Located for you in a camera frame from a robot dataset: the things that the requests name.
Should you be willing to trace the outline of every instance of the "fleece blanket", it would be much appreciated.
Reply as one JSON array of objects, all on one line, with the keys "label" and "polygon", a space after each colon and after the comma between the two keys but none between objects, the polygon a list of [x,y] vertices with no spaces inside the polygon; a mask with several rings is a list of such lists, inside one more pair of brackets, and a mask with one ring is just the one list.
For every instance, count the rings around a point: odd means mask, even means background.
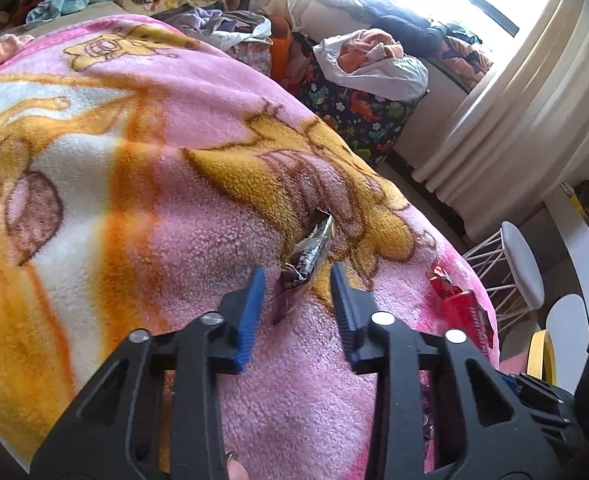
[{"label": "fleece blanket", "polygon": [[[274,288],[319,206],[337,221],[306,300]],[[375,377],[343,359],[329,269],[442,333],[426,272],[481,283],[394,184],[279,85],[146,16],[28,43],[0,66],[0,439],[28,467],[130,332],[178,330],[263,266],[253,360],[219,377],[226,450],[253,479],[363,478]],[[487,354],[494,365],[498,341]]]}]

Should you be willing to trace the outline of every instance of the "plastic bag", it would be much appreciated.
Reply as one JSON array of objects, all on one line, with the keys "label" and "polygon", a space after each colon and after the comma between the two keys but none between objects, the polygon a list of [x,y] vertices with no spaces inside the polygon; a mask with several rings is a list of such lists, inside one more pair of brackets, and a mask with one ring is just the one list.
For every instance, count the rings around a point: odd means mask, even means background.
[{"label": "plastic bag", "polygon": [[427,90],[427,68],[412,56],[384,59],[348,74],[337,63],[344,41],[356,38],[363,30],[345,36],[334,36],[314,47],[323,75],[328,81],[391,101],[411,102]]}]

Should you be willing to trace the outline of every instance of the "blue gripper pad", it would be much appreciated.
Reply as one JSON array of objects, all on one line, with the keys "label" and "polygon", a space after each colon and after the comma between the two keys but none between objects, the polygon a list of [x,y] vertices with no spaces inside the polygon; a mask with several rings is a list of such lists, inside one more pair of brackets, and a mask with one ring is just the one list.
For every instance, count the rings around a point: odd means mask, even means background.
[{"label": "blue gripper pad", "polygon": [[257,267],[250,277],[248,286],[243,290],[244,308],[238,326],[238,352],[234,358],[234,365],[239,373],[245,369],[252,357],[265,290],[265,274],[261,267]]},{"label": "blue gripper pad", "polygon": [[357,364],[357,350],[363,344],[370,317],[377,311],[372,295],[352,288],[345,277],[343,264],[334,264],[330,272],[330,290],[337,317],[343,354],[351,366]]}]

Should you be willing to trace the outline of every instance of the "floor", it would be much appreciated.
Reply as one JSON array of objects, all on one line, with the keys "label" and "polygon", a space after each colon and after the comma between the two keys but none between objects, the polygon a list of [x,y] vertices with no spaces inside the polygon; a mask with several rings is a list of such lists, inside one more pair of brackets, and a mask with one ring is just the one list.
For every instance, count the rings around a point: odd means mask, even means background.
[{"label": "floor", "polygon": [[385,162],[383,162],[382,165],[377,168],[377,172],[381,176],[396,184],[399,190],[404,194],[405,198],[407,198],[414,207],[419,209],[421,213],[423,213],[425,217],[430,220],[430,222],[432,222],[434,227],[442,232],[443,236],[448,239],[448,241],[457,251],[463,254],[468,250],[468,246],[463,241],[463,239],[457,236],[457,234],[453,231],[452,228],[450,228],[445,220],[443,220],[443,218],[441,218],[441,216],[439,216],[439,214],[434,211],[430,204],[414,189],[412,184],[405,181],[399,173],[394,171]]}]

